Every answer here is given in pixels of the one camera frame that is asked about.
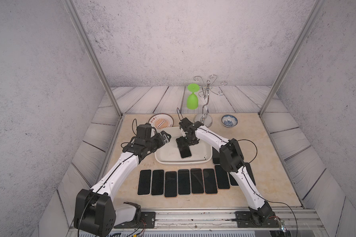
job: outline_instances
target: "black mounting bracket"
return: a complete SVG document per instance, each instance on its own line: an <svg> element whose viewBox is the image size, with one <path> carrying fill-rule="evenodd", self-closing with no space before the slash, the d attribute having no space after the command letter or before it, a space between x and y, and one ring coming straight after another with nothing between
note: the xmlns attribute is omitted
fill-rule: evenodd
<svg viewBox="0 0 356 237"><path fill-rule="evenodd" d="M199 121L196 121L195 123L192 123L188 118L183 118L179 122L179 127L182 129L186 136L186 143L189 146L196 145L199 143L199 139L195 135L195 131L198 129L198 127L203 126L203 124Z"/></svg>
<svg viewBox="0 0 356 237"><path fill-rule="evenodd" d="M233 221L236 221L238 228L280 228L281 227L278 220L274 220L274 218L267 219L260 226L257 226L252 221L251 212L235 212L235 215L236 215L236 219L233 219Z"/></svg>
<svg viewBox="0 0 356 237"><path fill-rule="evenodd" d="M152 129L156 131L155 135L151 136ZM138 156L138 163L158 148L161 148L165 143L171 139L171 135L165 131L158 133L155 127L149 123L140 124L137 126L137 135L132 137L131 141L123 148L123 152L131 152Z"/></svg>
<svg viewBox="0 0 356 237"><path fill-rule="evenodd" d="M141 212L140 220L141 219L143 219L145 221L146 229L153 229L154 222L156 221L156 213L155 212ZM117 226L114 226L114 229L132 229L132 228L138 228L138 227L140 227L140 229L142 229L142 228L144 228L144 224L140 220L139 220L139 223L137 223L137 224L135 224L133 221L118 224Z"/></svg>
<svg viewBox="0 0 356 237"><path fill-rule="evenodd" d="M236 139L228 140L228 143L219 148L220 165L226 172L237 173L240 167L245 165L239 143Z"/></svg>

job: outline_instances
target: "smartphone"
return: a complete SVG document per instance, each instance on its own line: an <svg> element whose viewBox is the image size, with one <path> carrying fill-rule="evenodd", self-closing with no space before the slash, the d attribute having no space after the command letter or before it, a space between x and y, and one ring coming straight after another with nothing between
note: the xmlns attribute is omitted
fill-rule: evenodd
<svg viewBox="0 0 356 237"><path fill-rule="evenodd" d="M190 193L190 171L180 169L178 170L178 195L189 195Z"/></svg>
<svg viewBox="0 0 356 237"><path fill-rule="evenodd" d="M215 173L218 189L229 189L230 186L227 172L220 165L215 165Z"/></svg>
<svg viewBox="0 0 356 237"><path fill-rule="evenodd" d="M137 195L147 195L150 193L151 183L151 169L144 169L140 171L140 177L138 179Z"/></svg>
<svg viewBox="0 0 356 237"><path fill-rule="evenodd" d="M229 182L231 183L231 186L239 186L238 183L236 182L236 179L230 173L228 173L228 176L229 176Z"/></svg>
<svg viewBox="0 0 356 237"><path fill-rule="evenodd" d="M214 165L220 164L220 154L215 148L212 148L212 163Z"/></svg>
<svg viewBox="0 0 356 237"><path fill-rule="evenodd" d="M191 193L192 194L204 193L202 170L191 169L190 176L191 176Z"/></svg>
<svg viewBox="0 0 356 237"><path fill-rule="evenodd" d="M185 138L183 136L181 136L181 137L177 138L175 141L177 142L177 146L178 146L179 152L181 154L181 158L185 159L185 158L191 157L190 147L186 143Z"/></svg>
<svg viewBox="0 0 356 237"><path fill-rule="evenodd" d="M165 173L165 197L177 196L177 172L169 171Z"/></svg>
<svg viewBox="0 0 356 237"><path fill-rule="evenodd" d="M204 191L206 194L216 194L216 178L214 169L203 169Z"/></svg>
<svg viewBox="0 0 356 237"><path fill-rule="evenodd" d="M153 170L152 173L152 196L158 196L164 194L164 181L165 181L165 172L163 169Z"/></svg>

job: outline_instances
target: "blue floral pattern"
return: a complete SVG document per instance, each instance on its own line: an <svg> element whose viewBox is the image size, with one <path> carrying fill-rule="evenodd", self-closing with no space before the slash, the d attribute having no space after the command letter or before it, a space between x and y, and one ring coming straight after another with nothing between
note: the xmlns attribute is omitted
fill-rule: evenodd
<svg viewBox="0 0 356 237"><path fill-rule="evenodd" d="M232 115L224 115L222 117L222 122L226 127L234 127L237 124L237 118Z"/></svg>

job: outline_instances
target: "white tray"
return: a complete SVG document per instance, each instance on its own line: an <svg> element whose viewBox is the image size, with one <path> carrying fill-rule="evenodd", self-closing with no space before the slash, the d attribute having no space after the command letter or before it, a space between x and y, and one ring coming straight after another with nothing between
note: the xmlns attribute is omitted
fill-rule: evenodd
<svg viewBox="0 0 356 237"><path fill-rule="evenodd" d="M205 163L211 160L212 147L203 140L199 140L198 144L190 146L191 157L182 159L175 141L177 138L182 136L180 128L167 127L161 131L165 131L170 134L171 140L154 153L156 160L159 163L166 165L190 165Z"/></svg>

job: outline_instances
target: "plate rim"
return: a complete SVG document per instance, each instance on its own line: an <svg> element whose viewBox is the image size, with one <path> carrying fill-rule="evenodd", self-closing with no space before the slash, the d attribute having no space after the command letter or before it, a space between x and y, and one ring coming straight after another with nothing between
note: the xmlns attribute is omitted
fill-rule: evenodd
<svg viewBox="0 0 356 237"><path fill-rule="evenodd" d="M157 113L157 114L155 114L155 115L152 115L150 118L149 118L149 120L148 120L148 123L150 123L150 120L154 117L154 116L157 116L157 115L167 115L167 116L169 116L171 119L172 119L172 121L173 121L173 124L171 125L171 126L174 126L174 119L173 119L173 117L171 116L171 115L168 115L167 113Z"/></svg>

